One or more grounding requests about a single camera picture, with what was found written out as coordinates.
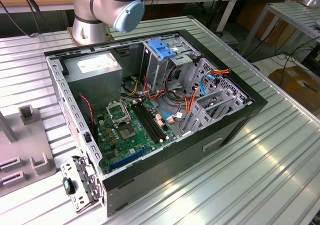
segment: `aluminum table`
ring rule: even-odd
[[[291,51],[293,51],[299,45],[299,41],[304,34],[320,42],[320,29],[315,26],[315,23],[320,21],[319,8],[309,8],[299,2],[270,3],[264,7],[261,15],[245,40],[241,50],[242,55],[244,55],[244,53],[247,51],[252,39],[256,35],[259,27],[269,12],[276,16],[276,18],[272,21],[273,26],[276,25],[278,19],[280,18],[301,31],[300,35],[295,40],[295,47],[291,48]],[[268,33],[271,32],[273,26],[268,27],[268,31],[266,31],[261,37],[261,40],[263,40]]]
[[[62,175],[0,198],[1,224],[308,224],[320,209],[320,121],[195,19],[141,22],[116,39],[186,29],[268,104],[226,146],[111,217],[100,204],[75,214]],[[0,39],[3,115],[39,108],[56,167],[78,154],[43,52],[73,47],[66,31]]]

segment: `side panel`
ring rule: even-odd
[[[126,183],[108,191],[106,201],[107,215],[110,216],[119,211],[217,150],[223,145],[226,137],[242,120],[244,119],[240,119],[216,131],[212,135],[171,156]]]

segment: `motherboard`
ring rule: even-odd
[[[104,173],[130,163],[176,139],[151,101],[115,102],[95,116],[98,121],[100,167]]]

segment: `blue pcie slot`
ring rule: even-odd
[[[145,153],[145,150],[147,150],[147,149],[148,149],[148,146],[146,146],[142,150],[136,152],[135,154],[133,154],[131,156],[128,156],[127,158],[125,158],[125,159],[123,159],[121,161],[118,161],[115,164],[110,165],[110,169],[112,170],[112,169],[119,168],[122,165],[125,165],[125,164],[137,159],[138,157],[141,157]]]

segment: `light blue cap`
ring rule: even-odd
[[[140,23],[145,13],[145,6],[140,0],[128,4],[115,19],[113,27],[115,30],[128,33]]]

